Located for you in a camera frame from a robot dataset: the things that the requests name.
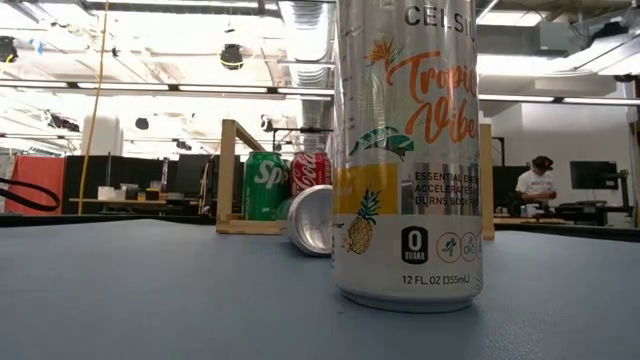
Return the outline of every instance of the wooden post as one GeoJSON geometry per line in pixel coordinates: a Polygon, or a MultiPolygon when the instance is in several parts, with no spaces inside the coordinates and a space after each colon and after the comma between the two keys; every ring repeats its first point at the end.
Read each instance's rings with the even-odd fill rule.
{"type": "Polygon", "coordinates": [[[246,221],[242,219],[242,215],[232,213],[236,139],[240,139],[255,151],[265,151],[264,147],[235,120],[222,120],[221,138],[216,231],[221,234],[282,234],[286,229],[286,223],[280,221],[246,221]]]}
{"type": "Polygon", "coordinates": [[[232,213],[233,175],[236,156],[236,122],[222,120],[220,165],[218,166],[218,209],[216,223],[224,223],[232,213]]]}
{"type": "Polygon", "coordinates": [[[480,172],[482,198],[482,236],[494,240],[493,225],[493,159],[491,147],[491,124],[480,124],[480,172]]]}

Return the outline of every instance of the blue table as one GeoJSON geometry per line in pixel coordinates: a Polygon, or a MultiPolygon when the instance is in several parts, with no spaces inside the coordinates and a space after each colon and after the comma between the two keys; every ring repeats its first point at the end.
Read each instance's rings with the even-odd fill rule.
{"type": "Polygon", "coordinates": [[[152,220],[0,229],[0,358],[640,359],[640,246],[485,243],[472,308],[383,312],[279,237],[152,220]]]}

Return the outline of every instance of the aluminum can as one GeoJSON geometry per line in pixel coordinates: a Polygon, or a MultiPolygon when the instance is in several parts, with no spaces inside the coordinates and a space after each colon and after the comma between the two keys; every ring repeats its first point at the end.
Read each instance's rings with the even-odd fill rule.
{"type": "Polygon", "coordinates": [[[291,160],[282,159],[284,163],[284,186],[287,191],[287,198],[291,196],[291,160]]]}
{"type": "Polygon", "coordinates": [[[338,7],[337,286],[386,310],[465,308],[483,287],[474,2],[338,7]]]}
{"type": "Polygon", "coordinates": [[[285,200],[277,220],[285,221],[285,236],[308,256],[331,255],[331,185],[316,185],[285,200]]]}
{"type": "Polygon", "coordinates": [[[331,163],[325,152],[297,152],[291,161],[291,195],[315,185],[331,185],[331,163]]]}
{"type": "Polygon", "coordinates": [[[242,215],[245,220],[275,220],[287,198],[285,165],[280,154],[254,151],[245,164],[242,215]]]}

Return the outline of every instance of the pineapple illustration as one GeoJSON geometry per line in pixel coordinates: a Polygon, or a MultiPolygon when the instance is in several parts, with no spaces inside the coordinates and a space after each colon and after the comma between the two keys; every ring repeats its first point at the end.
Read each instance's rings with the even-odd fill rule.
{"type": "Polygon", "coordinates": [[[378,209],[380,208],[379,195],[380,191],[373,192],[370,188],[365,190],[364,198],[360,202],[358,216],[351,222],[347,235],[342,241],[342,247],[346,248],[347,252],[353,251],[361,255],[369,248],[373,238],[373,226],[376,224],[376,220],[373,217],[378,215],[378,209]]]}

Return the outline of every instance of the celsius logo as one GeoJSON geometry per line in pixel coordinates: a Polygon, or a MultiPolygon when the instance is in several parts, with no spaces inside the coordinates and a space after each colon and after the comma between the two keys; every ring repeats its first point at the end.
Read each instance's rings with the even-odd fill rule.
{"type": "Polygon", "coordinates": [[[473,20],[458,12],[452,14],[444,7],[408,6],[404,9],[404,22],[409,26],[422,25],[455,30],[475,42],[473,20]]]}
{"type": "Polygon", "coordinates": [[[420,226],[402,229],[402,261],[420,265],[429,260],[429,232],[420,226]]]}

